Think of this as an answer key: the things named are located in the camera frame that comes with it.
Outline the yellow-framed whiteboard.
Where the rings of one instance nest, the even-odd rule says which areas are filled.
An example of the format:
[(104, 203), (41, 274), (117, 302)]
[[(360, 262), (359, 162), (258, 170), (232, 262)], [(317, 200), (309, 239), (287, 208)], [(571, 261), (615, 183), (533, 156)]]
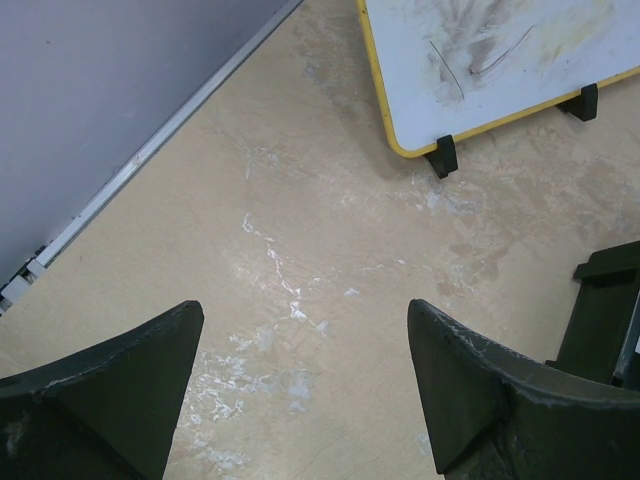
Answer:
[(635, 1), (361, 1), (384, 130), (432, 152), (639, 71)]

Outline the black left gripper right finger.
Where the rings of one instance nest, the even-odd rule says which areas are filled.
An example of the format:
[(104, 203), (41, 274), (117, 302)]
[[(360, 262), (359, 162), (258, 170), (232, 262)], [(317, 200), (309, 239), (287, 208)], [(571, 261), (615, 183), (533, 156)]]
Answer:
[(639, 394), (519, 354), (421, 299), (408, 340), (447, 479), (636, 479)]

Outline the black and white tray organizer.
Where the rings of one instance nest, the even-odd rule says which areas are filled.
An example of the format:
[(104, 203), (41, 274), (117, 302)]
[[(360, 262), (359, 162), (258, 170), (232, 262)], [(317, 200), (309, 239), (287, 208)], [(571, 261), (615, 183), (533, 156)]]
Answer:
[(577, 266), (579, 292), (557, 357), (546, 364), (639, 389), (639, 243), (597, 251)]

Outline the black whiteboard stand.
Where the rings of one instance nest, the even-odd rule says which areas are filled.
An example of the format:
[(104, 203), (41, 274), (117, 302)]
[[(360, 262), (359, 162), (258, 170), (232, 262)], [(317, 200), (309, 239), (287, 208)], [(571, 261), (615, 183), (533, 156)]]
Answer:
[[(563, 101), (553, 103), (557, 109), (569, 114), (581, 122), (588, 122), (597, 117), (599, 87), (596, 83), (586, 85), (578, 93)], [(439, 138), (434, 151), (423, 157), (429, 162), (439, 179), (446, 178), (458, 170), (456, 143), (452, 135)]]

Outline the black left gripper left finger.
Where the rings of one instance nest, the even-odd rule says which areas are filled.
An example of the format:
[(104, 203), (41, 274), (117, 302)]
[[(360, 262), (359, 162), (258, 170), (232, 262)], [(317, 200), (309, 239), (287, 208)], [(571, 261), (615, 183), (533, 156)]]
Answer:
[(160, 479), (204, 314), (185, 301), (1, 381), (4, 479)]

